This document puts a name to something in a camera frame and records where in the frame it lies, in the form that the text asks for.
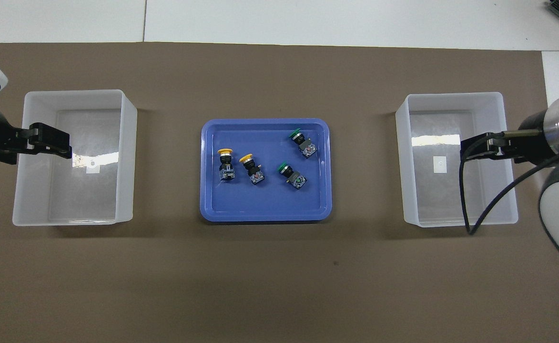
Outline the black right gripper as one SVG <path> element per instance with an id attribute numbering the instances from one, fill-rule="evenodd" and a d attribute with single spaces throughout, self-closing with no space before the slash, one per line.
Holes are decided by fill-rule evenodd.
<path id="1" fill-rule="evenodd" d="M 554 156 L 544 133 L 546 111 L 540 111 L 527 117 L 517 130 L 504 132 L 486 132 L 461 141 L 460 161 L 469 162 L 479 159 L 513 159 L 515 163 L 530 162 L 539 165 Z M 501 148 L 487 146 L 493 139 L 508 141 Z"/>

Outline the yellow mushroom push button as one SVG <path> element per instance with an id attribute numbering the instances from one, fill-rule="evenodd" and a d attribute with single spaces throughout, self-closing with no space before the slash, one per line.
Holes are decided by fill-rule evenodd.
<path id="1" fill-rule="evenodd" d="M 217 151 L 220 156 L 220 181 L 229 182 L 235 178 L 235 169 L 232 165 L 232 152 L 230 148 L 223 148 Z"/>
<path id="2" fill-rule="evenodd" d="M 261 165 L 258 165 L 252 154 L 244 155 L 239 159 L 239 162 L 247 171 L 247 176 L 251 184 L 256 185 L 265 180 L 264 173 L 261 170 Z"/>

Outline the green mushroom push button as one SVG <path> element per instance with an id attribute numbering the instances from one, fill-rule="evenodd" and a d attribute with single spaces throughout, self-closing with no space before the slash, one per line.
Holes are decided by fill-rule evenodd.
<path id="1" fill-rule="evenodd" d="M 312 139 L 307 138 L 303 134 L 301 128 L 292 131 L 289 137 L 306 159 L 311 158 L 318 151 L 316 144 L 313 143 Z"/>
<path id="2" fill-rule="evenodd" d="M 301 189 L 307 183 L 307 178 L 300 172 L 294 170 L 293 167 L 286 162 L 279 165 L 277 171 L 286 178 L 285 182 L 287 184 L 290 184 L 297 190 Z"/>

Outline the translucent white plastic box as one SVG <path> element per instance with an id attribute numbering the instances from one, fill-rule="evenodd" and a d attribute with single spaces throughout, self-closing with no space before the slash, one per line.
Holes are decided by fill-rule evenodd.
<path id="1" fill-rule="evenodd" d="M 460 143 L 486 132 L 506 131 L 499 92 L 411 94 L 395 112 L 404 220 L 423 228 L 464 226 L 458 185 Z M 447 157 L 447 173 L 433 172 L 433 156 Z M 474 224 L 490 201 L 513 182 L 509 160 L 465 164 L 465 202 Z M 483 224 L 518 221 L 515 191 Z"/>
<path id="2" fill-rule="evenodd" d="M 23 126 L 44 123 L 70 135 L 72 158 L 22 154 L 16 226 L 114 224 L 133 217 L 137 110 L 121 90 L 31 91 Z M 98 174 L 86 174 L 90 160 Z"/>

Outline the blue plastic tray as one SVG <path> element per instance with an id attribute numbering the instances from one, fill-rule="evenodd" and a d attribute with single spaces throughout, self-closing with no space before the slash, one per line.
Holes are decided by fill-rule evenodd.
<path id="1" fill-rule="evenodd" d="M 289 135 L 297 128 L 317 152 L 304 158 Z M 331 131 L 322 119 L 213 119 L 201 130 L 200 211 L 216 223 L 315 222 L 333 207 Z M 220 181 L 218 150 L 230 148 L 235 178 Z M 239 162 L 252 154 L 265 180 L 251 184 Z M 307 178 L 299 190 L 277 171 L 283 162 Z"/>

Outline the brown paper table mat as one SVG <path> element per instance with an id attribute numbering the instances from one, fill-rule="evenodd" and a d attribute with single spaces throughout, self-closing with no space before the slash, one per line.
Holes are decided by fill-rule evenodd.
<path id="1" fill-rule="evenodd" d="M 395 111 L 412 93 L 498 91 L 508 128 L 547 106 L 538 51 L 172 43 L 0 43 L 14 125 L 29 91 L 120 89 L 138 108 L 133 219 L 16 227 L 0 163 L 0 343 L 559 343 L 545 172 L 519 221 L 406 223 Z M 211 119 L 308 117 L 331 130 L 332 212 L 211 224 L 199 210 Z"/>

